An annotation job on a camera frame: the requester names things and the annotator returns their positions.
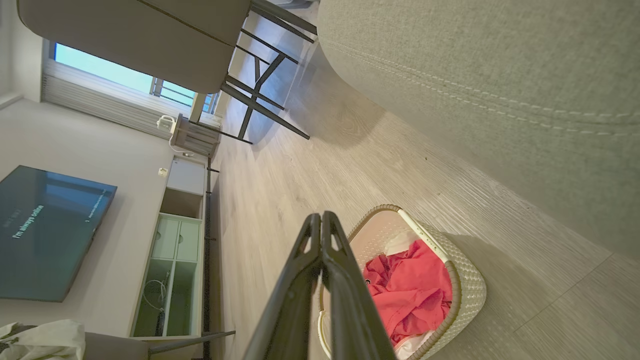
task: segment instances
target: gray sofa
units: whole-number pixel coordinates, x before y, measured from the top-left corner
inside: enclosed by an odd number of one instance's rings
[[[322,0],[350,85],[609,250],[640,257],[640,3]]]

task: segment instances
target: white cable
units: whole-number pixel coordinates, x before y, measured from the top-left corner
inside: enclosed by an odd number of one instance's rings
[[[160,120],[169,120],[173,123],[175,123],[175,118],[169,116],[169,115],[162,115],[160,117]],[[193,153],[193,151],[180,151],[180,150],[176,150],[172,145],[171,145],[171,141],[173,140],[173,136],[175,135],[175,130],[173,131],[173,133],[171,134],[171,137],[169,138],[169,147],[171,148],[171,150],[179,153],[179,154],[183,154],[185,156],[194,156],[195,154]]]
[[[150,307],[153,307],[154,309],[163,312],[164,311],[163,307],[157,308],[157,307],[153,306],[149,302],[149,300],[147,300],[147,296],[145,295],[145,290],[147,289],[147,285],[149,285],[150,282],[157,282],[158,284],[160,284],[160,296],[158,297],[158,301],[160,301],[161,304],[164,304],[164,293],[166,292],[166,286],[160,280],[149,280],[149,281],[147,281],[147,283],[145,284],[145,288],[142,289],[142,298],[145,299],[145,301],[147,302],[147,304],[149,304]]]

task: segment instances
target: laminate flooring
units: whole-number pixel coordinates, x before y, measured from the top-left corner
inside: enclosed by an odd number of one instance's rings
[[[242,358],[305,217],[332,210],[348,233],[379,204],[445,233],[486,280],[482,311],[432,359],[640,359],[638,261],[587,241],[433,145],[343,82],[321,45],[250,18],[256,34],[303,59],[299,67],[285,60],[262,93],[311,139],[254,113],[246,137],[254,145],[223,137],[214,159],[216,321],[237,331],[216,347],[224,359]],[[253,85],[252,58],[237,75]],[[227,131],[238,131],[245,109],[226,105]],[[316,309],[310,358],[325,359]]]

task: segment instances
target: white woven basket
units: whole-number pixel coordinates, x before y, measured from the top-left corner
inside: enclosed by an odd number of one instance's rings
[[[408,360],[422,360],[436,353],[456,337],[478,314],[486,298],[484,279],[469,259],[440,232],[414,220],[395,205],[380,205],[372,209],[349,235],[349,244],[362,271],[365,264],[383,253],[385,245],[398,234],[413,230],[442,260],[451,279],[453,301],[447,318],[429,339]],[[330,294],[319,291],[320,314],[318,335],[328,357],[331,357],[329,333]]]

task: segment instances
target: tv screen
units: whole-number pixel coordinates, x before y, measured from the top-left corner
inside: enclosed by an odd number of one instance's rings
[[[0,182],[0,298],[61,302],[117,187],[19,166]]]

